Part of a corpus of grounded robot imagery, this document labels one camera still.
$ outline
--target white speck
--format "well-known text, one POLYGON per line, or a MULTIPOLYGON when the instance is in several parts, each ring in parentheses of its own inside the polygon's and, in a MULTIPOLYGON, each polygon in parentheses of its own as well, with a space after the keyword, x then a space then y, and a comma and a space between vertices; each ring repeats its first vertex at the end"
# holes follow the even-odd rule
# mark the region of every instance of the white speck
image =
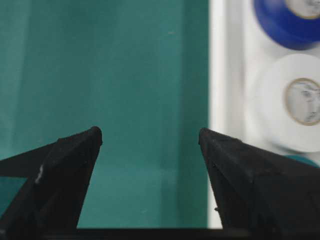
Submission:
POLYGON ((41 166, 40 166, 40 172, 39 172, 39 174, 38 174, 38 177, 37 177, 36 180, 35 180, 35 184, 39 184, 39 181, 40 181, 43 173, 44 173, 44 166, 41 165, 41 166))

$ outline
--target green surface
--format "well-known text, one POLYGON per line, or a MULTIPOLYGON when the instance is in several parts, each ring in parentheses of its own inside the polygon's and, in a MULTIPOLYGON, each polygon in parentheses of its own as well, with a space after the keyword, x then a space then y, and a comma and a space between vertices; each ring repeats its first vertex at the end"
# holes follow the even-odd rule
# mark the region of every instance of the green surface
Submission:
POLYGON ((0 218, 26 180, 24 177, 0 176, 0 218))
POLYGON ((0 1, 0 154, 93 125, 78 226, 207 226, 208 1, 0 1))

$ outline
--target white roll of tape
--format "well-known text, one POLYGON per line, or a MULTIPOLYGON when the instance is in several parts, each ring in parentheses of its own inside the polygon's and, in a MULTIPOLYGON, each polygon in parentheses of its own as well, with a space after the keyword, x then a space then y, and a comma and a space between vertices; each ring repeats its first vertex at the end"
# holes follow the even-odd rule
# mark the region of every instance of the white roll of tape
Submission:
POLYGON ((320 151, 320 59, 280 58, 258 79, 254 98, 269 141, 298 152, 320 151))

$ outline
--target blue roll of tape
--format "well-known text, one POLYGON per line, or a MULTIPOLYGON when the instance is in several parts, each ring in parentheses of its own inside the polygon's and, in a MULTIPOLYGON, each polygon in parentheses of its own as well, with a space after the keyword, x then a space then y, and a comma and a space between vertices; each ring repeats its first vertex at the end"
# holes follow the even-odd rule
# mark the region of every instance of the blue roll of tape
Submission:
POLYGON ((258 22, 278 44, 294 50, 320 41, 320 0, 253 0, 258 22))
POLYGON ((301 163, 304 163, 304 164, 309 164, 313 167, 317 167, 319 168, 319 166, 314 163, 313 161, 311 161, 310 159, 304 157, 304 156, 300 156, 300 155, 287 155, 286 156, 287 158, 290 158, 290 159, 293 159, 293 160, 296 160, 298 162, 301 162, 301 163))

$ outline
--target white surface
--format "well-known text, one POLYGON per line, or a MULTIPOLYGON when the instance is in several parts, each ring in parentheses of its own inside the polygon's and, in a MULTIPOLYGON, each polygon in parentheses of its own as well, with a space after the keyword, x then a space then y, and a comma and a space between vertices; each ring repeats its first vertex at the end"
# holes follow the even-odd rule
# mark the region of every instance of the white surface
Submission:
MULTIPOLYGON (((296 154, 266 141, 247 98, 259 75, 277 59, 294 53, 319 58, 320 47, 296 51, 275 43, 259 26, 252 0, 210 0, 209 11, 209 128, 277 154, 296 154)), ((300 155, 320 165, 320 153, 300 155)), ((208 226, 219 228, 210 187, 208 200, 208 226)))

